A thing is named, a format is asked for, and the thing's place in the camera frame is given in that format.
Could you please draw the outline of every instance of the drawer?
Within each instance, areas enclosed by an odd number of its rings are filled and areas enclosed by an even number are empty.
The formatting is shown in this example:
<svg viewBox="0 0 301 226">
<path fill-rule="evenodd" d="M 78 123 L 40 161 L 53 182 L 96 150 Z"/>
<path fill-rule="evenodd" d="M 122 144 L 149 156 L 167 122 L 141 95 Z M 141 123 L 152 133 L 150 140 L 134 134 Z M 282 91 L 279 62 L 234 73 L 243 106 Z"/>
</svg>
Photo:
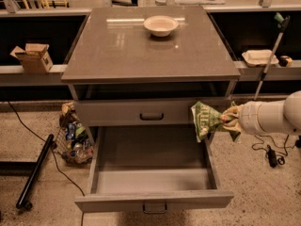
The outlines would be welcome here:
<svg viewBox="0 0 301 226">
<path fill-rule="evenodd" d="M 84 126 L 193 123 L 193 99 L 74 102 Z"/>
<path fill-rule="evenodd" d="M 83 212 L 226 207 L 210 147 L 196 143 L 193 125 L 100 127 Z"/>
<path fill-rule="evenodd" d="M 191 77 L 182 80 L 185 82 L 147 83 L 142 79 L 140 83 L 100 83 L 75 84 L 71 86 L 74 99 L 86 100 L 133 100 L 133 99 L 165 99 L 165 98 L 194 98 L 194 97 L 224 97 L 229 90 L 230 81 L 226 78 L 212 77 L 197 81 L 190 81 Z"/>
</svg>

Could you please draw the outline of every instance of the white bowl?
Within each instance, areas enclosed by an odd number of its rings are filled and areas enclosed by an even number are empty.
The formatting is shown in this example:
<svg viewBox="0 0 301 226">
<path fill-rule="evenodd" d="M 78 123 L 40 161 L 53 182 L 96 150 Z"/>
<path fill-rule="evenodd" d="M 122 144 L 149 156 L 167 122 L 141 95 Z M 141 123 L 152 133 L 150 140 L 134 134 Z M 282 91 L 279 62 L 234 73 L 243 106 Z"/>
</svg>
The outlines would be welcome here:
<svg viewBox="0 0 301 226">
<path fill-rule="evenodd" d="M 153 36 L 165 37 L 175 30 L 179 23 L 168 16 L 153 16 L 144 21 L 144 26 Z"/>
</svg>

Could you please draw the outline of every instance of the concrete floor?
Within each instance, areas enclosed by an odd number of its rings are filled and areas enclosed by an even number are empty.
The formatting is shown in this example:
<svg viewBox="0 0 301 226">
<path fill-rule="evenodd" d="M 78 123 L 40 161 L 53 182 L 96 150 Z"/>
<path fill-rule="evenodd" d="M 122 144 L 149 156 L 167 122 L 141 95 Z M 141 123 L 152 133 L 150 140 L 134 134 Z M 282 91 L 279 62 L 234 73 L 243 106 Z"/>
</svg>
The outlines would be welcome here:
<svg viewBox="0 0 301 226">
<path fill-rule="evenodd" d="M 99 0 L 69 0 L 74 7 L 98 7 Z M 258 0 L 247 0 L 256 4 Z M 60 107 L 63 102 L 14 103 L 23 122 L 39 136 L 47 138 L 59 131 Z M 7 103 L 0 104 L 0 160 L 37 160 L 43 142 L 31 135 L 18 121 Z M 276 143 L 283 145 L 285 135 L 274 134 Z M 297 137 L 290 137 L 287 147 L 292 147 Z M 180 225 L 300 225 L 301 221 L 301 150 L 288 149 L 284 166 L 270 168 L 262 151 L 253 151 L 258 142 L 251 135 L 241 135 L 233 143 L 228 134 L 216 133 L 211 145 L 214 162 L 222 189 L 234 193 L 225 209 L 187 210 L 167 212 L 164 215 L 141 213 L 85 214 L 85 226 L 180 226 Z M 86 192 L 89 165 L 66 164 L 59 157 L 58 165 Z M 74 204 L 81 192 L 71 184 L 56 167 L 48 153 L 30 201 L 33 208 L 20 212 L 16 201 L 26 182 L 26 177 L 0 176 L 0 225 L 81 225 L 81 211 Z"/>
</svg>

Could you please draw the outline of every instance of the power cord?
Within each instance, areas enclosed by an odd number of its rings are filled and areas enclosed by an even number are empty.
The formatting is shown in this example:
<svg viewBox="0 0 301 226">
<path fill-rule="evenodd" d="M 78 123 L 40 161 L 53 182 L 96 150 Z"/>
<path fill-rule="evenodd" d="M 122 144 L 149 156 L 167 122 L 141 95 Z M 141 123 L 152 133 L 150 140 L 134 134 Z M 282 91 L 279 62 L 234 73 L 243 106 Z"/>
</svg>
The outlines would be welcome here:
<svg viewBox="0 0 301 226">
<path fill-rule="evenodd" d="M 11 109 L 14 111 L 14 113 L 16 114 L 16 116 L 17 116 L 17 118 L 18 118 L 18 120 L 19 120 L 19 122 L 30 132 L 30 133 L 32 133 L 33 135 L 35 135 L 37 138 L 39 138 L 40 140 L 42 140 L 42 141 L 44 141 L 44 142 L 46 142 L 46 140 L 45 139 L 43 139 L 42 137 L 40 137 L 38 134 L 36 134 L 33 130 L 31 130 L 27 125 L 25 125 L 24 123 L 23 123 L 23 121 L 21 120 L 21 118 L 20 118 L 20 116 L 19 116 L 19 113 L 17 112 L 17 110 L 15 109 L 15 107 L 10 103 L 10 101 L 8 101 L 8 105 L 11 107 Z M 52 154 L 53 154 L 53 156 L 54 156 L 54 159 L 55 159 L 55 166 L 56 166 L 56 168 L 57 168 L 57 170 L 58 170 L 58 172 L 60 172 L 61 174 L 63 174 L 72 184 L 74 184 L 79 190 L 80 190 L 80 192 L 82 193 L 82 195 L 85 197 L 85 193 L 84 193 L 84 191 L 82 190 L 82 188 L 78 185 L 78 184 L 76 184 L 69 176 L 67 176 L 60 168 L 59 168 L 59 166 L 58 166 L 58 164 L 57 164 L 57 160 L 56 160 L 56 156 L 55 156 L 55 152 L 54 152 L 54 150 L 53 150 L 53 148 L 54 148 L 54 146 L 52 146 L 51 147 L 51 152 L 52 152 Z M 83 223 L 84 223 L 84 212 L 82 212 L 82 216 L 81 216 L 81 225 L 83 225 Z"/>
<path fill-rule="evenodd" d="M 279 147 L 277 146 L 277 144 L 275 143 L 274 139 L 271 137 L 271 136 L 266 136 L 266 135 L 260 135 L 260 136 L 254 136 L 255 138 L 257 138 L 258 140 L 260 140 L 261 142 L 258 142 L 258 143 L 254 143 L 252 145 L 252 149 L 254 151 L 258 151 L 258 150 L 264 150 L 266 151 L 266 158 L 268 158 L 269 160 L 269 164 L 272 168 L 274 168 L 275 166 L 277 166 L 278 164 L 279 165 L 284 165 L 285 164 L 285 159 L 284 157 L 288 156 L 288 151 L 287 151 L 287 148 L 293 148 L 294 146 L 292 147 L 287 147 L 286 144 L 287 144 L 287 141 L 289 139 L 289 136 L 290 135 L 287 135 L 286 138 L 285 138 L 285 141 L 284 141 L 284 145 L 283 147 Z M 283 149 L 285 153 L 283 152 L 279 152 L 279 151 L 274 151 L 272 149 L 272 147 L 268 144 L 267 145 L 267 149 L 265 149 L 264 147 L 257 147 L 258 145 L 263 145 L 265 143 L 265 141 L 263 139 L 261 139 L 261 137 L 269 137 L 273 144 L 274 144 L 274 147 L 277 147 L 277 148 L 280 148 L 280 149 Z"/>
</svg>

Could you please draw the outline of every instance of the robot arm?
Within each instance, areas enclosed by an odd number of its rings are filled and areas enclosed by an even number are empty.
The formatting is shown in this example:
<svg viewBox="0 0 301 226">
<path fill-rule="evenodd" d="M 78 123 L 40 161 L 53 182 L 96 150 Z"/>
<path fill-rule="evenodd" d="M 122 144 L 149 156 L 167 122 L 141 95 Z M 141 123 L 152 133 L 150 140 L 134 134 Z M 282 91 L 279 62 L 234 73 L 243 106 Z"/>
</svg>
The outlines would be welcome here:
<svg viewBox="0 0 301 226">
<path fill-rule="evenodd" d="M 248 102 L 240 111 L 242 129 L 252 135 L 284 133 L 301 135 L 301 91 L 286 100 L 275 102 Z"/>
</svg>

